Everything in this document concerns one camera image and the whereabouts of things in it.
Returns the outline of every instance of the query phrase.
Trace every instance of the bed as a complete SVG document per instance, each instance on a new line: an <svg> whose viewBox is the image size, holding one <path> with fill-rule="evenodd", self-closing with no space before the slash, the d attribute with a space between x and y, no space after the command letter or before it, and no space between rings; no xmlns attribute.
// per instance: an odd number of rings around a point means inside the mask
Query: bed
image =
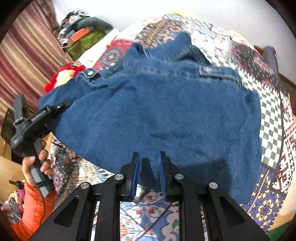
<svg viewBox="0 0 296 241"><path fill-rule="evenodd" d="M192 43L212 64L234 69L241 76L243 86L256 91L260 97L260 175L249 200L242 203L241 207L267 232L276 225L276 217L284 207L284 200L289 199L290 204L295 202L289 190L295 192L296 189L295 178L292 180L296 157L296 124L288 93L245 38L234 31L193 18L165 14L134 23L118 33L93 64L93 68L99 70L114 65L135 42L156 47L174 39L182 31L190 33ZM88 181L97 184L113 175L72 152L55 137L52 139L50 158L57 191L56 207L80 183ZM206 224L203 224L207 240ZM178 229L178 203L165 202L160 193L146 190L139 202L122 202L120 205L121 240L178 240Z"/></svg>

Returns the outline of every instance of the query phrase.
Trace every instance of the person's arm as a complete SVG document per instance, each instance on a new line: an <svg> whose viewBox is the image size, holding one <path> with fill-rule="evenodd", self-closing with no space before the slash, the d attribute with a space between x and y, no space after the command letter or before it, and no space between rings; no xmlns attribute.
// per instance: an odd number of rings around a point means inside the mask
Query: person's arm
<svg viewBox="0 0 296 241"><path fill-rule="evenodd" d="M39 159L44 160L47 156L48 152L42 150L39 154ZM30 172L30 166L34 161L35 157L25 157L23 159L22 171L26 179L24 213L22 220L11 226L21 240L28 240L39 228L40 224L48 218L52 213L56 197L55 189L51 190L50 193L43 198L40 190L36 188L36 183ZM51 168L50 160L45 160L40 170L46 175L52 175L53 169Z"/></svg>

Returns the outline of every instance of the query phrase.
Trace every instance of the human hand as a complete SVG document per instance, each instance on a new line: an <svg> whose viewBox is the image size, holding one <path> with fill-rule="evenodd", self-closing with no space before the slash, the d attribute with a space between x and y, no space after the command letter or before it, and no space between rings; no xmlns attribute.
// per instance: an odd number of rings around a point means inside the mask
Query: human hand
<svg viewBox="0 0 296 241"><path fill-rule="evenodd" d="M46 146L46 142L44 140L42 140L42 146L45 147ZM45 175L53 175L54 171L51 168L51 161L49 159L45 160L48 156L48 152L47 150L42 150L39 154L39 159L41 161L44 160L44 163L42 164L40 171L43 172ZM24 174L25 180L27 181L28 184L30 184L33 187L37 187L36 186L36 182L33 178L33 176L31 175L31 171L30 171L30 166L35 162L35 157L34 156L30 156L30 157L25 157L22 160L22 172Z"/></svg>

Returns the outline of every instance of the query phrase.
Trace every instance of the blue gripper pad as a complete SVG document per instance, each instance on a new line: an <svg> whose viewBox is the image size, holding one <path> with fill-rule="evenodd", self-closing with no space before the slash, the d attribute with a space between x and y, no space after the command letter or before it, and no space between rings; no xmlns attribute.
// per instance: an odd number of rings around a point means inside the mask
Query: blue gripper pad
<svg viewBox="0 0 296 241"><path fill-rule="evenodd" d="M159 177L160 177L160 186L161 186L161 192L166 200L167 198L167 190L166 190L166 180L165 180L165 171L163 168L163 160L161 159L161 155L159 153L158 156L158 164L159 164Z"/></svg>
<svg viewBox="0 0 296 241"><path fill-rule="evenodd" d="M139 179L139 171L140 171L140 154L138 153L137 158L136 158L136 163L135 163L135 168L133 170L133 179L131 183L131 196L134 199L136 196L136 191L137 191L137 184L138 184L138 179Z"/></svg>

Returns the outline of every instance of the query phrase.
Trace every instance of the red plush toy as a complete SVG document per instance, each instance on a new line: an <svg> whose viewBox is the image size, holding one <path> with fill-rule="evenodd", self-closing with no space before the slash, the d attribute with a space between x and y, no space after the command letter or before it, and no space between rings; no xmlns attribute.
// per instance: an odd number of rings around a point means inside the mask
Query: red plush toy
<svg viewBox="0 0 296 241"><path fill-rule="evenodd" d="M85 66L79 61L67 63L59 68L58 73L54 74L49 83L44 87L44 93L50 92L55 87L67 83L70 79L75 77L80 71L85 70Z"/></svg>

